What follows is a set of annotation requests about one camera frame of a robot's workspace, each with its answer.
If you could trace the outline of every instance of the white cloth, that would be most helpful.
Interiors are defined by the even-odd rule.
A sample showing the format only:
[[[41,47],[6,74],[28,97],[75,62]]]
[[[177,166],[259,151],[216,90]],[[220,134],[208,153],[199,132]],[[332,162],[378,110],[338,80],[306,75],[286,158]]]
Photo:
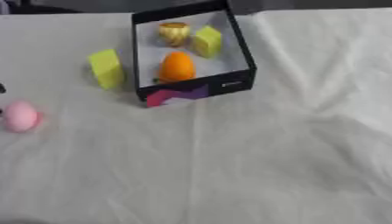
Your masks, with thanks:
[[[0,104],[45,113],[0,133],[0,222],[392,222],[392,10],[238,17],[251,91],[159,108],[99,89],[86,57],[130,15],[0,17]]]

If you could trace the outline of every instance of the pink ball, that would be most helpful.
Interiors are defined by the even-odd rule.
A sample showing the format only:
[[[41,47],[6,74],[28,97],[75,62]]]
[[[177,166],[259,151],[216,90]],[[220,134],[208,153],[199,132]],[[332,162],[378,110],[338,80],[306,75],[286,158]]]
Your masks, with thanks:
[[[39,123],[39,113],[26,101],[16,101],[4,110],[4,122],[8,130],[25,132]]]

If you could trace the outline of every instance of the yellow sponge cube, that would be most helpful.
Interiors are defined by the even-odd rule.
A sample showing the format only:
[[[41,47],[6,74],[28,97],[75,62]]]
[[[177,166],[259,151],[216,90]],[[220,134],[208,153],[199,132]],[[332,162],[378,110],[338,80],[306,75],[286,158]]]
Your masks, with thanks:
[[[221,33],[206,25],[192,38],[193,49],[202,57],[211,58],[221,49]]]
[[[102,88],[117,88],[124,83],[123,67],[114,49],[93,53],[88,57],[88,61]]]

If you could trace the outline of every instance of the orange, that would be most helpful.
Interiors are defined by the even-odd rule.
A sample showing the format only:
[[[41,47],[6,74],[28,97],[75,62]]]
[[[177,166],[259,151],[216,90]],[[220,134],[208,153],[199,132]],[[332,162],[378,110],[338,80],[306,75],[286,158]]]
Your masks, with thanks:
[[[171,52],[164,58],[159,72],[162,82],[187,81],[194,77],[194,64],[187,53]]]

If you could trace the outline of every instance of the open box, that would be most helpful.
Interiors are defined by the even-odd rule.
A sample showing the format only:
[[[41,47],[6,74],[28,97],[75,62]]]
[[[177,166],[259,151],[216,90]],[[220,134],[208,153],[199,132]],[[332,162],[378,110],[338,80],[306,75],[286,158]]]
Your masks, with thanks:
[[[165,22],[191,26],[191,35],[205,25],[222,34],[217,56],[205,59],[188,47],[172,48],[158,35]],[[132,15],[133,59],[136,93],[148,107],[177,101],[195,100],[251,89],[256,64],[245,43],[235,17],[225,0],[195,3]],[[158,69],[167,53],[183,51],[192,55],[196,77],[173,83],[157,84]]]

